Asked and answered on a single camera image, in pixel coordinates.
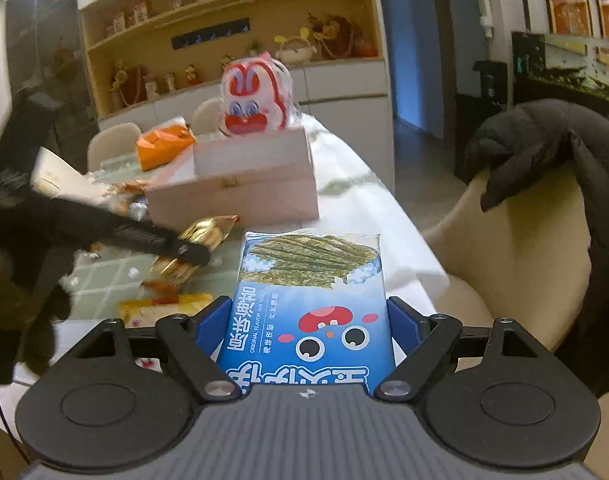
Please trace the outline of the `gold snack bar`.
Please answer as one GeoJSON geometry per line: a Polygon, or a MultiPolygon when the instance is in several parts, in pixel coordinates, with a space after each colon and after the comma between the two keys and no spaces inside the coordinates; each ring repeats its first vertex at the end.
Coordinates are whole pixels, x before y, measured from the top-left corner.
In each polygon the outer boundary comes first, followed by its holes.
{"type": "Polygon", "coordinates": [[[178,252],[172,257],[158,257],[142,285],[159,294],[176,294],[198,269],[208,266],[213,252],[238,222],[238,216],[215,216],[194,222],[180,235],[178,252]]]}

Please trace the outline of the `blue seaweed snack bag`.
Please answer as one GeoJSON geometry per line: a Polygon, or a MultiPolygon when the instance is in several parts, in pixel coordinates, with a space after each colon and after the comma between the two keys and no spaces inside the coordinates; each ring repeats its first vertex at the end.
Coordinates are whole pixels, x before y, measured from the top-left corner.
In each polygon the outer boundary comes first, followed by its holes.
{"type": "Polygon", "coordinates": [[[395,367],[379,236],[247,233],[218,364],[242,391],[374,391],[395,367]]]}

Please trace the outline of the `yellow snack packet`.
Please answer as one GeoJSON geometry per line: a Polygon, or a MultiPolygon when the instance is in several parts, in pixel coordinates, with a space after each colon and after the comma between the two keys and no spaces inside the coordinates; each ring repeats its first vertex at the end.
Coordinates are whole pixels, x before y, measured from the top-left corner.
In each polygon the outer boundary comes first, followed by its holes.
{"type": "Polygon", "coordinates": [[[180,295],[121,301],[119,318],[127,328],[154,327],[169,315],[194,316],[213,301],[210,294],[180,295]]]}

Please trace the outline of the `green grid tablecloth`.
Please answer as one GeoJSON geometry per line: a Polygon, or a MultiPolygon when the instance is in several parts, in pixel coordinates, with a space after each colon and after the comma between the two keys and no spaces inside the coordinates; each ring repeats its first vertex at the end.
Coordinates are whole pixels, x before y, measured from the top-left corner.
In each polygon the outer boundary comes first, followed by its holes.
{"type": "MultiPolygon", "coordinates": [[[[134,155],[104,160],[91,173],[94,183],[117,184],[127,180],[148,180],[154,170],[144,172],[134,155]]],[[[244,230],[236,228],[211,257],[208,266],[197,270],[181,289],[183,294],[209,294],[216,298],[230,296],[235,289],[242,251],[244,230]]],[[[71,296],[73,320],[103,320],[119,314],[121,301],[152,297],[144,279],[156,257],[105,246],[98,252],[80,252],[73,272],[62,279],[62,287],[71,296]]]]}

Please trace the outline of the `beige dining chair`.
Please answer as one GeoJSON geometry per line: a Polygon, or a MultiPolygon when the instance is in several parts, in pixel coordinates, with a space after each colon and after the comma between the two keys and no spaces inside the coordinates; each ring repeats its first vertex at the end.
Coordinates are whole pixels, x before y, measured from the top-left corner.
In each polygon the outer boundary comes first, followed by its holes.
{"type": "Polygon", "coordinates": [[[133,153],[141,134],[140,127],[133,122],[115,125],[97,133],[88,144],[88,171],[99,170],[104,160],[133,153]]]}

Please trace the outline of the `orange tissue box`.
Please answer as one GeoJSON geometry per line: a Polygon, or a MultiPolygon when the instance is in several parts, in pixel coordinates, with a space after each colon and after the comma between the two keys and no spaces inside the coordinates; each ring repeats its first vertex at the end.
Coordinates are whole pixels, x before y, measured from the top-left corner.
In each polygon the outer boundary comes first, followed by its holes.
{"type": "Polygon", "coordinates": [[[184,125],[155,128],[142,134],[135,143],[141,170],[167,165],[195,142],[193,133],[184,125]]]}

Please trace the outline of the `pink open storage box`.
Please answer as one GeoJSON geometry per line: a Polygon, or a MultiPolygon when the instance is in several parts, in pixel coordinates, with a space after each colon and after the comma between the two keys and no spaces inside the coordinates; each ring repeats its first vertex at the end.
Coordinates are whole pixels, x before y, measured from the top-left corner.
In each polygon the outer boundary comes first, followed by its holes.
{"type": "Polygon", "coordinates": [[[318,218],[301,127],[196,143],[162,168],[145,194],[152,221],[176,231],[214,216],[237,216],[243,226],[318,218]]]}

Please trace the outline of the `black jacket on chair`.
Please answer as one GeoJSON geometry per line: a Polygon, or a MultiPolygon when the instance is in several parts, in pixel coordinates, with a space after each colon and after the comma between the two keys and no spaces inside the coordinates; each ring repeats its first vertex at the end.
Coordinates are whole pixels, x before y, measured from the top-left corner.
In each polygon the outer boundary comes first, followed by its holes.
{"type": "Polygon", "coordinates": [[[464,156],[467,181],[486,176],[482,211],[522,205],[562,211],[564,252],[551,276],[573,299],[571,322],[554,337],[558,359],[595,394],[609,393],[609,119],[567,101],[522,103],[487,119],[464,156]]]}

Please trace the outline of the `wooden display shelf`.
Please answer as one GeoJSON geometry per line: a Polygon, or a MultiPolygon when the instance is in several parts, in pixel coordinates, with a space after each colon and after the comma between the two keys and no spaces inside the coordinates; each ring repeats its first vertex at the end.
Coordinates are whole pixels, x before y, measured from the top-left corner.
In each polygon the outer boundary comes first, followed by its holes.
{"type": "Polygon", "coordinates": [[[236,58],[263,52],[288,64],[380,58],[379,0],[78,0],[96,114],[218,81],[236,58]]]}

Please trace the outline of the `red white rabbit bag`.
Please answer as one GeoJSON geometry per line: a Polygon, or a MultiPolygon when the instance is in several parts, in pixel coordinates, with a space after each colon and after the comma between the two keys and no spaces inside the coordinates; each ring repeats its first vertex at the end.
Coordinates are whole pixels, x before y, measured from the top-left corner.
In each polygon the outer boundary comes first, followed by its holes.
{"type": "Polygon", "coordinates": [[[284,130],[296,123],[292,77],[269,52],[228,64],[221,96],[220,129],[225,136],[284,130]]]}

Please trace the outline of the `glass fish tank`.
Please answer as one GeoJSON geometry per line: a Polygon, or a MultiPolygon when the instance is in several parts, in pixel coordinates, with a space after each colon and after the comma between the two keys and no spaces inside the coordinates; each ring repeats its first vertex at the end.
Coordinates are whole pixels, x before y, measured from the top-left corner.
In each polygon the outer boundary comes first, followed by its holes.
{"type": "Polygon", "coordinates": [[[561,99],[609,115],[609,40],[514,32],[513,102],[561,99]]]}

